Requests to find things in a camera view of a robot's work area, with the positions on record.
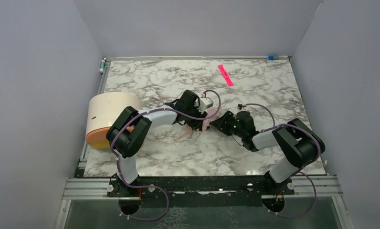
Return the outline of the pink folding umbrella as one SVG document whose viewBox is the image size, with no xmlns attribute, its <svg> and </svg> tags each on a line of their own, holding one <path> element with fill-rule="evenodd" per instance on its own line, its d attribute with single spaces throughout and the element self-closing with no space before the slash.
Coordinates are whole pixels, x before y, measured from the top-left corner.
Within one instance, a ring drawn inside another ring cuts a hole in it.
<svg viewBox="0 0 380 229">
<path fill-rule="evenodd" d="M 218 111 L 218 108 L 210 108 L 210 109 L 207 110 L 207 116 L 211 116 L 211 115 L 213 115 L 217 111 Z M 215 114 L 212 118 L 203 120 L 202 121 L 202 127 L 201 127 L 201 129 L 197 129 L 197 131 L 206 131 L 206 130 L 208 130 L 211 127 L 210 123 L 212 121 L 217 120 L 217 119 L 218 119 L 218 113 Z M 185 127 L 186 127 L 186 131 L 183 134 L 177 136 L 174 139 L 174 141 L 177 141 L 177 140 L 181 139 L 182 137 L 185 137 L 185 136 L 187 136 L 187 135 L 189 135 L 189 134 L 191 134 L 193 132 L 193 129 L 191 129 L 191 127 L 188 124 L 185 124 Z"/>
</svg>

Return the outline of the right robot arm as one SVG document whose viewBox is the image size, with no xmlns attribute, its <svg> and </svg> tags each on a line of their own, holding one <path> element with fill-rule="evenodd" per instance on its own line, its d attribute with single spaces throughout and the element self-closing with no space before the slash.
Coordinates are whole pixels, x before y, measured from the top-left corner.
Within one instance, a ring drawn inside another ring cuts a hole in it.
<svg viewBox="0 0 380 229">
<path fill-rule="evenodd" d="M 272 146 L 281 148 L 284 157 L 264 175 L 271 186 L 282 184 L 317 161 L 326 149 L 322 139 L 298 118 L 268 130 L 257 131 L 249 112 L 233 114 L 228 111 L 211 125 L 225 135 L 239 137 L 243 147 L 252 152 Z"/>
</svg>

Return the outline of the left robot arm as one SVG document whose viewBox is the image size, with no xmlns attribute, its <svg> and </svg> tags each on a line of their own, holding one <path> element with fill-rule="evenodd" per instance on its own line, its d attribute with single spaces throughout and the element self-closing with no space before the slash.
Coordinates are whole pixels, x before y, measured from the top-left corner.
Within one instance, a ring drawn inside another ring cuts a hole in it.
<svg viewBox="0 0 380 229">
<path fill-rule="evenodd" d="M 186 90 L 179 99 L 154 110 L 126 107 L 106 133 L 112 153 L 117 158 L 118 178 L 128 185 L 138 178 L 135 155 L 142 147 L 149 130 L 174 124 L 201 130 L 208 115 L 206 110 L 212 106 L 212 99 L 207 96 L 199 97 Z"/>
</svg>

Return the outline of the cream cylindrical umbrella bin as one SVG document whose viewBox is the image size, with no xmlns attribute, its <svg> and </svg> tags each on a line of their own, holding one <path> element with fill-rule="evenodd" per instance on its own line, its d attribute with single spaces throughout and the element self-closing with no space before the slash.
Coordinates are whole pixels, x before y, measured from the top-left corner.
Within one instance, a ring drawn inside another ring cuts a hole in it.
<svg viewBox="0 0 380 229">
<path fill-rule="evenodd" d="M 132 93 L 103 93 L 89 101 L 85 140 L 91 148 L 102 150 L 109 147 L 106 133 L 128 106 L 142 109 L 140 99 Z"/>
</svg>

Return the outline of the pink highlighter marker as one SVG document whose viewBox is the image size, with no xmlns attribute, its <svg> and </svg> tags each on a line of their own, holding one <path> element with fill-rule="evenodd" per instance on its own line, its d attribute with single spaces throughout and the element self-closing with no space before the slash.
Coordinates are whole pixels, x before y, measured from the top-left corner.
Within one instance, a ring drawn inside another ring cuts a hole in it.
<svg viewBox="0 0 380 229">
<path fill-rule="evenodd" d="M 233 86 L 233 82 L 228 74 L 228 72 L 225 70 L 224 66 L 222 64 L 218 65 L 218 69 L 219 71 L 221 72 L 224 80 L 226 81 L 227 85 L 229 87 L 232 87 Z"/>
</svg>

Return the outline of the green white marker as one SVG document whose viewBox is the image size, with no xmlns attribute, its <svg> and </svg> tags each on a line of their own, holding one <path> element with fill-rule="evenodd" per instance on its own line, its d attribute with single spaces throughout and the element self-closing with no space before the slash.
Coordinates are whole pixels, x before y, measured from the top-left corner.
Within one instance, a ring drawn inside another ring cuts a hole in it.
<svg viewBox="0 0 380 229">
<path fill-rule="evenodd" d="M 105 60 L 105 59 L 102 59 L 102 60 L 101 60 L 101 65 L 100 65 L 100 68 L 99 68 L 99 72 L 100 72 L 100 73 L 103 73 L 103 72 L 104 72 L 104 69 L 105 69 L 105 63 L 106 63 L 106 60 Z"/>
</svg>

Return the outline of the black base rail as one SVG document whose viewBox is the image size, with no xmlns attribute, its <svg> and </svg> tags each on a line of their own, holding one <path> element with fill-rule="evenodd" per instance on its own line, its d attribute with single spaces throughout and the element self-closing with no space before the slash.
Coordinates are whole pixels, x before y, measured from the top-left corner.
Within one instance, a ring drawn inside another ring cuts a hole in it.
<svg viewBox="0 0 380 229">
<path fill-rule="evenodd" d="M 261 175 L 138 177 L 130 186 L 112 176 L 107 196 L 124 207 L 262 207 L 263 198 L 294 194 L 291 179 L 276 184 Z"/>
</svg>

